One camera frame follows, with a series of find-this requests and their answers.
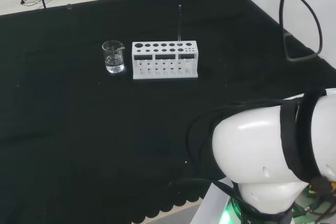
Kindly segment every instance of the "black strap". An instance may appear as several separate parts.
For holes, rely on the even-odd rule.
[[[311,89],[299,104],[290,101],[280,108],[282,150],[287,166],[302,181],[320,178],[311,142],[311,120],[316,103],[326,95],[325,89]]]
[[[280,135],[282,151],[288,168],[300,178],[304,170],[296,145],[297,101],[288,101],[280,107]]]
[[[311,183],[314,178],[321,177],[311,142],[311,120],[315,105],[319,101],[320,97],[325,95],[327,95],[325,89],[310,89],[304,94],[297,115],[297,147],[301,162],[304,164],[305,169],[305,172],[301,175],[301,180],[308,183]]]

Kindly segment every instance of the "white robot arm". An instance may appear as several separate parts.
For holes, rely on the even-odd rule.
[[[222,121],[213,134],[214,157],[245,202],[275,215],[291,209],[316,179],[336,181],[335,122],[336,95],[306,93],[300,102]]]

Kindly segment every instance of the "green light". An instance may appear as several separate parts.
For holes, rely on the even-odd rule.
[[[219,221],[219,224],[233,224],[233,222],[230,219],[230,215],[227,210],[225,210],[222,214],[222,217]]]

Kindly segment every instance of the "water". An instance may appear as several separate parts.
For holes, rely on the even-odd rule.
[[[106,69],[110,73],[119,73],[124,70],[124,60],[121,55],[107,56],[105,60]]]

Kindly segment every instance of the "black cable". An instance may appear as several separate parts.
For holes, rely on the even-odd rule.
[[[334,208],[334,206],[336,206],[336,199],[334,199],[330,205],[330,207],[319,217],[316,219],[316,221],[314,222],[314,224],[318,224],[320,222],[320,220],[322,220],[323,218],[325,218],[330,211]]]
[[[298,218],[301,216],[304,216],[306,214],[311,213],[312,211],[315,211],[316,209],[318,209],[323,203],[325,202],[325,200],[322,200],[321,197],[317,197],[314,202],[312,204],[310,204],[308,206],[308,208],[305,209],[299,209],[300,211],[296,211],[293,213],[293,218]]]
[[[183,184],[183,183],[213,183],[215,186],[217,186],[220,190],[225,192],[228,196],[238,201],[241,206],[243,206],[245,209],[248,209],[251,212],[259,214],[260,211],[256,209],[255,207],[251,206],[249,203],[246,203],[240,196],[236,194],[234,189],[229,187],[228,185],[219,182],[217,180],[211,180],[211,179],[205,179],[205,178],[183,178],[175,181],[175,184]]]
[[[308,55],[308,56],[304,56],[304,57],[300,57],[300,58],[290,58],[288,55],[288,50],[287,50],[287,46],[286,46],[286,42],[285,42],[285,29],[284,29],[284,21],[283,21],[283,11],[284,11],[284,4],[285,4],[285,0],[280,0],[280,7],[279,7],[279,25],[280,25],[280,29],[281,29],[281,41],[282,41],[282,47],[284,49],[284,53],[286,56],[286,59],[288,61],[291,62],[297,62],[297,61],[305,61],[305,60],[310,60],[312,58],[315,58],[316,56],[318,56],[318,54],[320,54],[320,52],[322,51],[322,47],[323,47],[323,38],[322,38],[322,29],[321,29],[321,25],[320,22],[315,14],[315,12],[313,11],[313,9],[310,7],[310,5],[305,1],[305,0],[301,0],[304,5],[308,8],[308,10],[310,11],[310,13],[313,15],[314,20],[316,22],[317,25],[317,29],[319,31],[319,37],[320,37],[320,46],[317,52],[313,53],[312,55]]]

